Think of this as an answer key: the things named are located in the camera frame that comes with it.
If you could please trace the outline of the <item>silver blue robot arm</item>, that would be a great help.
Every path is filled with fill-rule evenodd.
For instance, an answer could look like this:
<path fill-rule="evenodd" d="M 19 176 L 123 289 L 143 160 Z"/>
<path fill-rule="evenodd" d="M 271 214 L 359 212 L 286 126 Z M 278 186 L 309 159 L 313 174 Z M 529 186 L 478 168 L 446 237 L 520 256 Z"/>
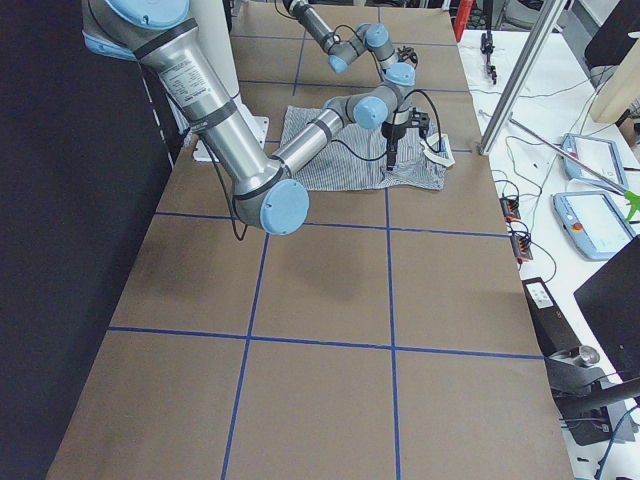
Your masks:
<path fill-rule="evenodd" d="M 390 33 L 382 23 L 364 23 L 342 39 L 316 12 L 308 1 L 284 1 L 286 11 L 295 18 L 327 55 L 327 62 L 336 73 L 344 72 L 361 55 L 370 52 L 385 72 L 399 62 Z"/>
<path fill-rule="evenodd" d="M 337 73 L 371 52 L 384 79 L 374 90 L 328 100 L 321 113 L 268 156 L 242 114 L 226 14 L 212 1 L 84 1 L 83 36 L 99 55 L 136 61 L 158 74 L 193 133 L 232 180 L 231 213 L 271 235 L 288 235 L 306 220 L 307 190 L 295 174 L 348 125 L 373 129 L 394 113 L 408 117 L 415 69 L 402 62 L 381 23 L 362 24 L 343 40 L 306 1 L 292 14 Z"/>

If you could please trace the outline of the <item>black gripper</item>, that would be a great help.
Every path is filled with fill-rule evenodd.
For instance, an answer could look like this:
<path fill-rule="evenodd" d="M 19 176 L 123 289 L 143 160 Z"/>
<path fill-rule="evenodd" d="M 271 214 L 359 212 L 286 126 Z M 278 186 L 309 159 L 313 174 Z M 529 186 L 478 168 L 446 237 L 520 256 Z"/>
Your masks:
<path fill-rule="evenodd" d="M 404 123 L 383 122 L 381 134 L 386 140 L 386 170 L 393 171 L 396 166 L 398 142 L 405 136 L 406 126 Z"/>

